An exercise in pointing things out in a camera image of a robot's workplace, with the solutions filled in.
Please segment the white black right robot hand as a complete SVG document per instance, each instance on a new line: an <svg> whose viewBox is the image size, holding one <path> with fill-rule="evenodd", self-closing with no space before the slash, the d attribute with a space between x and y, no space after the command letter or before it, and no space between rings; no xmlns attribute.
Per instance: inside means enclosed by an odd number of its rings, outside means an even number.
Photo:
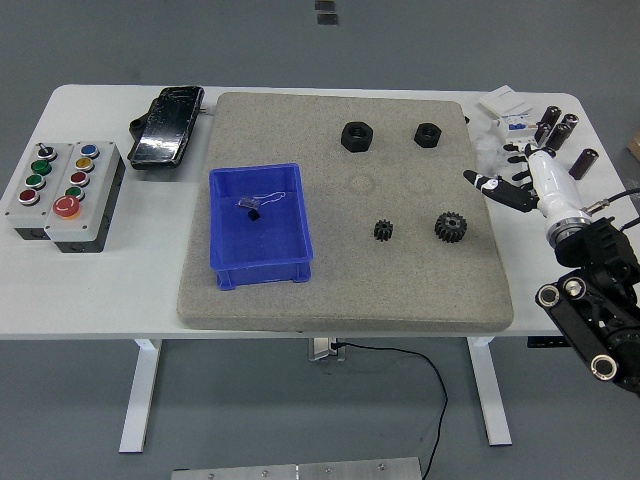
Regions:
<svg viewBox="0 0 640 480"><path fill-rule="evenodd" d="M464 178L489 199L520 212L539 210L549 225L591 222L583 210L583 202L574 179L546 149L534 149L527 145L524 156L532 190L517 187L498 177L487 177L472 170L465 170Z"/></svg>

